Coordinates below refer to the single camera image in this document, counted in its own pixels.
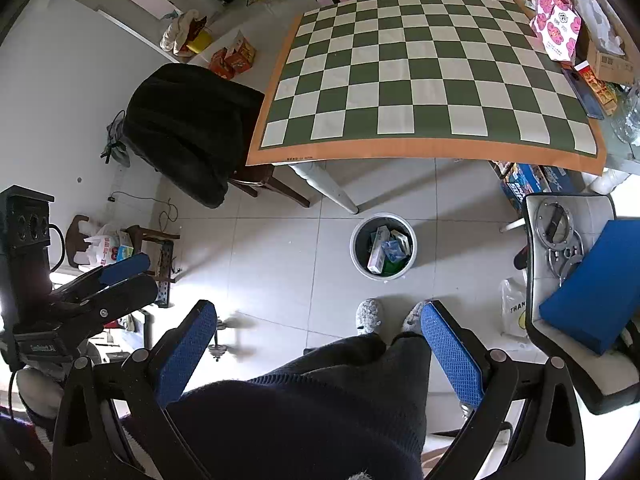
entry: metal bolt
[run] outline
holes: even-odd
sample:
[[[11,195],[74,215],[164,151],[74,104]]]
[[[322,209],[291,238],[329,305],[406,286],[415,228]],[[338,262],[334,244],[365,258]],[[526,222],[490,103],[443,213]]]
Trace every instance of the metal bolt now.
[[[558,356],[554,356],[551,358],[551,364],[554,368],[558,368],[559,370],[564,368],[564,361]]]
[[[89,364],[89,359],[82,356],[76,359],[76,362],[74,362],[74,367],[77,368],[78,370],[82,370],[88,364]]]
[[[149,357],[149,350],[145,348],[138,348],[133,352],[133,354],[131,354],[131,358],[137,363],[141,363],[146,360],[147,357]]]
[[[505,354],[500,349],[491,350],[489,352],[489,355],[491,356],[491,359],[493,359],[494,361],[496,361],[498,363],[503,363],[503,362],[505,362],[507,360],[507,354]]]

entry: gray pants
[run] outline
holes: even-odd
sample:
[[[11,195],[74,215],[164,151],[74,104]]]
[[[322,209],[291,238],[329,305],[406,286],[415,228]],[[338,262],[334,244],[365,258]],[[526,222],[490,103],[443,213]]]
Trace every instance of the gray pants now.
[[[387,347],[372,333],[322,346],[272,373],[304,375],[400,412],[424,440],[430,363],[431,348],[423,336],[403,332]]]

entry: black cable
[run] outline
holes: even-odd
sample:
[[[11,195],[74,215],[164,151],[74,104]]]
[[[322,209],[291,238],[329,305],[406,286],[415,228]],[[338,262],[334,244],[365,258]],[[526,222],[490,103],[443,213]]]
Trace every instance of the black cable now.
[[[11,379],[9,379],[9,416],[11,417],[11,420],[14,420],[14,406],[11,398],[11,390],[14,389],[15,374],[16,372],[12,372]]]
[[[116,199],[114,199],[113,195],[120,193],[122,195],[127,195],[130,196],[131,198],[137,198],[138,200],[153,200],[154,202],[158,202],[161,204],[167,204],[169,206],[169,212],[167,211],[161,211],[160,214],[158,215],[158,226],[160,227],[160,231],[164,233],[166,227],[169,225],[169,222],[175,222],[178,219],[178,215],[180,214],[178,211],[178,208],[175,206],[175,204],[171,203],[171,199],[168,200],[158,200],[157,198],[153,198],[151,196],[135,196],[129,193],[125,193],[124,191],[114,191],[113,193],[111,193],[108,197],[108,201],[109,202],[115,202]],[[171,218],[171,208],[175,209],[175,216],[173,218]],[[164,215],[166,217],[166,222],[164,223],[164,226],[162,226],[162,215]]]
[[[53,229],[55,232],[57,232],[60,235],[60,244],[62,245],[62,255],[60,256],[60,260],[58,261],[58,263],[56,263],[53,266],[53,269],[51,269],[49,272],[56,272],[58,270],[58,268],[60,267],[60,265],[62,265],[62,262],[65,261],[65,235],[62,234],[62,231],[60,230],[60,228],[55,225],[55,224],[49,224],[49,229]]]

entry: blue textured pad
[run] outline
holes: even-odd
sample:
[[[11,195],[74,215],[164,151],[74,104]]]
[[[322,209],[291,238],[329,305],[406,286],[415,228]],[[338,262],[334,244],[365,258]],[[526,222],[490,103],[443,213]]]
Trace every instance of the blue textured pad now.
[[[216,333],[218,315],[207,301],[198,318],[178,343],[156,379],[156,400],[165,409],[170,402],[180,399],[202,354]]]
[[[602,355],[640,305],[640,220],[609,220],[540,316]]]
[[[145,253],[135,254],[130,258],[125,258],[120,262],[104,267],[100,274],[99,282],[101,285],[120,283],[127,278],[145,272],[149,265],[151,265],[151,261]]]
[[[480,368],[433,303],[427,303],[422,309],[420,326],[460,401],[477,408],[484,396]]]

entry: chair leg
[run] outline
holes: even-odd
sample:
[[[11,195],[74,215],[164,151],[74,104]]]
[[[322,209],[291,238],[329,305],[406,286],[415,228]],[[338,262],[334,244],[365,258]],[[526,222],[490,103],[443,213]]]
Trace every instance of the chair leg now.
[[[237,182],[234,182],[233,180],[230,180],[229,184],[232,184],[233,186],[236,186],[238,189],[242,189],[242,191],[247,193],[247,195],[251,195],[254,198],[258,197],[258,190],[254,189],[251,186],[247,186],[246,184],[238,184]]]
[[[276,193],[280,193],[281,195],[292,198],[293,200],[298,202],[302,207],[311,206],[311,203],[309,202],[309,200],[307,200],[302,195],[296,193],[289,186],[286,186],[286,184],[281,183],[281,181],[279,181],[276,178],[273,178],[272,176],[267,178],[267,180],[264,183],[264,187],[272,191],[275,191]]]

